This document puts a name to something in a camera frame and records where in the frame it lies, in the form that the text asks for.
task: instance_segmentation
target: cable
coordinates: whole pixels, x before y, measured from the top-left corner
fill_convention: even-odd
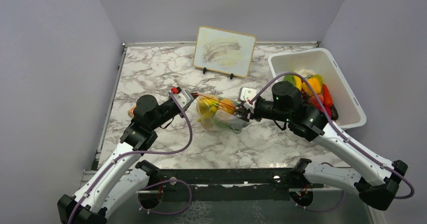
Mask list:
[[[175,99],[175,96],[173,95],[172,92],[170,92],[170,96],[171,99],[174,101],[174,103],[176,104],[176,106],[178,107],[179,111],[181,112],[182,116],[184,117],[185,121],[187,122],[188,125],[188,130],[190,132],[190,138],[188,140],[188,143],[186,146],[184,146],[183,148],[179,149],[179,150],[175,150],[175,151],[170,151],[170,152],[156,152],[156,151],[131,151],[131,152],[126,152],[123,153],[119,156],[117,156],[112,162],[110,162],[105,169],[99,174],[99,176],[94,180],[94,182],[89,186],[88,190],[85,191],[85,194],[80,198],[80,200],[77,202],[77,204],[74,206],[73,210],[71,211],[71,214],[69,215],[67,224],[72,224],[73,222],[73,217],[78,209],[78,207],[82,204],[83,200],[86,198],[86,196],[89,196],[89,194],[91,193],[91,191],[93,190],[93,188],[95,188],[95,186],[98,184],[98,182],[101,180],[101,178],[105,175],[105,173],[107,173],[107,171],[114,165],[114,163],[117,163],[121,158],[128,156],[128,155],[137,155],[137,154],[152,154],[152,155],[172,155],[172,154],[177,154],[179,152],[182,152],[184,150],[186,150],[191,142],[193,141],[193,128],[191,127],[191,122],[188,119],[187,114],[185,113],[185,110],[182,109],[182,107],[179,105],[179,103],[177,102],[177,100]]]
[[[161,128],[161,129],[166,129],[166,128],[168,128],[169,127],[169,125],[171,125],[171,123],[173,122],[173,119],[174,119],[175,117],[173,117],[172,118],[172,120],[168,123],[168,124],[166,124],[166,126],[164,126],[164,127],[162,127],[162,126],[160,126],[159,128]]]
[[[368,158],[369,160],[371,160],[372,162],[374,162],[375,164],[377,164],[378,166],[381,166],[382,168],[390,171],[391,173],[393,173],[394,175],[396,175],[397,177],[399,177],[403,182],[405,182],[408,187],[410,188],[410,193],[404,196],[395,196],[395,199],[408,199],[411,198],[414,194],[415,194],[415,189],[413,187],[413,185],[405,178],[403,177],[401,174],[399,174],[397,171],[395,171],[394,169],[388,167],[388,166],[384,166],[384,163],[382,163],[381,161],[377,160],[376,158],[372,157],[369,153],[367,153],[366,151],[364,151],[363,149],[361,149],[359,146],[357,146],[355,143],[353,143],[350,139],[348,139],[333,123],[332,119],[329,117],[329,115],[326,113],[326,109],[323,106],[322,102],[320,101],[319,97],[317,96],[316,92],[313,90],[313,88],[311,87],[311,85],[308,83],[308,81],[302,77],[301,75],[295,73],[295,72],[285,72],[285,73],[281,73],[278,76],[274,77],[270,82],[268,82],[265,87],[263,87],[261,89],[261,91],[259,91],[256,96],[249,101],[250,104],[252,104],[260,95],[261,93],[263,93],[271,84],[273,84],[277,79],[284,77],[286,75],[292,74],[294,76],[298,76],[299,78],[301,78],[301,80],[308,86],[308,88],[310,89],[310,91],[313,93],[313,96],[316,98],[317,102],[319,103],[320,107],[322,108],[322,112],[324,113],[324,115],[326,116],[326,119],[328,119],[329,124],[332,126],[332,128],[335,130],[335,132],[344,139],[345,142],[347,142],[348,144],[350,144],[352,147],[354,147],[357,151],[359,151],[362,155],[364,155],[366,158]]]
[[[330,164],[330,163],[328,163],[328,162],[322,162],[322,163],[320,163],[321,165],[329,165],[329,166],[331,166],[331,167],[333,167],[333,165],[332,164]],[[342,191],[342,196],[341,196],[341,199],[339,200],[339,202],[336,204],[336,205],[334,205],[333,207],[331,207],[331,208],[329,208],[329,209],[326,209],[326,210],[319,210],[319,209],[310,209],[310,208],[305,208],[304,206],[301,206],[301,205],[298,205],[296,202],[295,202],[295,200],[294,199],[292,199],[291,198],[291,200],[296,204],[295,206],[297,206],[297,207],[299,207],[299,208],[301,208],[301,209],[304,209],[304,210],[307,210],[307,211],[312,211],[312,212],[329,212],[329,211],[333,211],[333,210],[335,210],[335,209],[337,209],[343,202],[344,202],[344,200],[345,200],[345,190],[343,190]]]
[[[143,205],[141,204],[141,202],[139,201],[139,199],[138,199],[138,203],[139,203],[139,206],[140,206],[139,210],[145,210],[147,213],[155,213],[155,214],[160,214],[160,215],[175,215],[175,214],[179,214],[179,213],[185,211],[190,206],[190,204],[191,204],[191,200],[193,199],[193,194],[191,193],[190,186],[187,183],[185,183],[184,181],[182,181],[182,180],[164,180],[164,181],[160,181],[160,182],[158,182],[156,184],[146,186],[143,190],[150,189],[150,188],[152,188],[154,186],[158,186],[158,185],[161,185],[161,184],[164,184],[164,183],[169,183],[169,182],[179,182],[179,183],[182,183],[188,189],[188,193],[190,194],[190,198],[189,198],[187,204],[182,209],[180,209],[178,211],[174,211],[174,212],[161,212],[161,211],[155,211],[155,210],[145,209],[143,207]]]

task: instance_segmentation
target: whiteboard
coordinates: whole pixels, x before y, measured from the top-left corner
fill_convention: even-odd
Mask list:
[[[193,64],[237,77],[247,77],[256,37],[201,26],[197,34]]]

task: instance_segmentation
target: toy vegetable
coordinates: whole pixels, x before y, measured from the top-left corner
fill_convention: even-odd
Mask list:
[[[322,88],[323,88],[322,90],[323,90],[323,99],[324,99],[323,105],[325,107],[331,107],[333,104],[333,100],[332,100],[331,94],[329,93],[329,89],[325,84],[323,84]]]
[[[322,92],[322,85],[320,84],[320,81],[318,78],[316,77],[311,77],[308,80],[308,83],[311,85],[311,87],[313,88],[315,94],[320,94]],[[310,88],[308,87],[308,85],[303,82],[302,84],[302,88],[305,92],[307,92],[310,96],[313,95],[313,93],[310,91]]]

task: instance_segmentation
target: yellow pepper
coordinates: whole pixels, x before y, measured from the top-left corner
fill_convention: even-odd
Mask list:
[[[320,94],[322,92],[322,85],[320,84],[319,79],[317,79],[316,77],[311,77],[307,81],[311,85],[311,87],[313,88],[315,94]],[[310,88],[308,87],[308,85],[305,82],[303,82],[302,88],[310,96],[313,95],[313,93],[310,91]]]

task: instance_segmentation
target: drawing on whiteboard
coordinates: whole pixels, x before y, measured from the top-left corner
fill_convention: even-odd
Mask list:
[[[222,66],[235,66],[242,59],[243,53],[237,40],[221,39],[203,45],[204,63],[217,63]]]

